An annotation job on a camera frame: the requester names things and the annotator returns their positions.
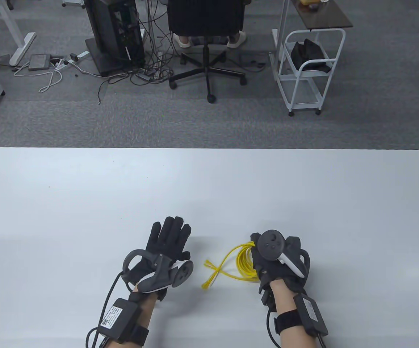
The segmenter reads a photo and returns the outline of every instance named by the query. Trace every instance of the computer case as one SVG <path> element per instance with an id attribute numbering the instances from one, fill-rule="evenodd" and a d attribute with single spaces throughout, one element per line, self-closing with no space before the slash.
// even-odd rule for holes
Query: computer case
<path id="1" fill-rule="evenodd" d="M 95 39 L 85 41 L 100 74 L 143 67 L 140 23 L 135 0 L 85 0 Z"/>

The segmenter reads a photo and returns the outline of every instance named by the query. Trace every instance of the yellow cable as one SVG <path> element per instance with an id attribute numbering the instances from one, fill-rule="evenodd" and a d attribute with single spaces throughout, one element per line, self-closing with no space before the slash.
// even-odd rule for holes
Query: yellow cable
<path id="1" fill-rule="evenodd" d="M 214 273 L 211 275 L 211 277 L 209 277 L 208 281 L 204 283 L 201 287 L 207 290 L 212 285 L 212 283 L 214 282 L 214 280 L 216 279 L 219 273 L 222 273 L 233 279 L 243 280 L 246 282 L 259 281 L 256 271 L 253 268 L 253 260 L 251 259 L 251 247 L 254 247 L 254 242 L 248 242 L 248 243 L 236 246 L 234 249 L 229 251 L 226 257 L 224 257 L 219 267 L 216 267 L 211 261 L 206 260 L 204 263 L 205 267 L 211 268 L 212 270 L 214 270 Z M 237 269 L 239 273 L 241 274 L 241 277 L 227 273 L 224 270 L 222 270 L 222 266 L 224 265 L 224 262 L 226 262 L 229 255 L 239 248 L 241 248 L 241 250 L 239 251 L 235 262 L 237 265 Z"/>

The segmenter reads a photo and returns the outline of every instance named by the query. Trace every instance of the gray carpet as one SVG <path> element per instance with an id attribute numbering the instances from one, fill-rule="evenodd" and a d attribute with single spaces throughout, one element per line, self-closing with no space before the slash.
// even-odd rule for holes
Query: gray carpet
<path id="1" fill-rule="evenodd" d="M 0 146 L 419 149 L 419 0 L 337 2 L 355 27 L 347 30 L 320 116 L 300 111 L 288 117 L 270 67 L 249 73 L 248 86 L 214 76 L 218 101 L 213 105 L 206 101 L 203 78 L 182 81 L 174 91 L 167 83 L 137 87 L 121 81 L 102 89 L 98 105 L 101 80 L 76 77 L 73 68 L 59 85 L 38 93 L 46 76 L 15 78 L 0 67 L 6 90 Z M 20 28 L 37 33 L 23 62 L 32 53 L 65 56 L 85 50 L 84 39 L 92 35 L 87 14 L 60 4 L 14 0 Z M 144 13 L 143 2 L 138 5 Z M 277 26 L 281 5 L 282 0 L 257 0 L 247 7 L 248 41 L 232 57 L 273 48 L 269 32 Z M 289 27 L 302 28 L 291 10 Z M 331 47 L 334 39 L 325 45 Z M 15 48 L 0 19 L 0 56 Z M 92 61 L 81 66 L 95 71 Z M 178 61 L 172 66 L 177 73 L 182 69 Z"/>

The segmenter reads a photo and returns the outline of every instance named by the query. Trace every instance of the hand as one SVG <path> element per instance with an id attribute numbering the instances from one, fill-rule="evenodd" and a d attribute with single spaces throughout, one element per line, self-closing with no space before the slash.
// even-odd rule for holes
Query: hand
<path id="1" fill-rule="evenodd" d="M 151 227 L 150 238 L 148 239 L 145 250 L 152 254 L 163 254 L 173 262 L 176 260 L 190 260 L 190 253 L 184 252 L 185 242 L 190 236 L 192 229 L 188 224 L 183 225 L 183 219 L 176 216 L 168 216 L 161 228 L 159 222 L 155 222 Z M 151 262 L 144 257 L 128 273 L 128 280 L 137 284 L 146 275 L 155 270 L 151 267 Z M 166 295 L 167 289 L 158 291 L 158 299 L 161 301 Z"/>
<path id="2" fill-rule="evenodd" d="M 307 274 L 304 278 L 298 277 L 287 265 L 283 265 L 280 261 L 269 261 L 261 256 L 257 250 L 257 241 L 261 235 L 259 233 L 251 234 L 251 240 L 254 242 L 254 247 L 251 248 L 251 256 L 253 258 L 253 266 L 257 272 L 257 276 L 261 281 L 261 287 L 269 286 L 269 283 L 276 279 L 283 279 L 287 287 L 293 292 L 304 292 L 304 285 L 306 284 Z M 307 271 L 309 271 L 309 256 L 303 250 Z"/>

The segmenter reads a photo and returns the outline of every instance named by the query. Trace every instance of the office chair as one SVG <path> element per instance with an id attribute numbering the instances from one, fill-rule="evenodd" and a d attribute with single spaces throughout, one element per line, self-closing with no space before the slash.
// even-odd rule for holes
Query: office chair
<path id="1" fill-rule="evenodd" d="M 187 62 L 197 68 L 169 78 L 171 89 L 177 88 L 177 80 L 204 73 L 208 88 L 208 102 L 214 103 L 216 97 L 211 94 L 209 74 L 234 76 L 240 84 L 247 84 L 246 75 L 242 72 L 214 68 L 218 62 L 226 61 L 226 52 L 209 60 L 208 38 L 211 36 L 234 36 L 243 28 L 243 0 L 168 0 L 169 29 L 179 36 L 202 36 L 204 38 L 203 62 L 181 53 L 181 64 Z"/>
<path id="2" fill-rule="evenodd" d="M 7 0 L 7 5 L 8 5 L 8 9 L 12 11 L 13 10 L 13 5 L 11 5 L 10 0 Z"/>

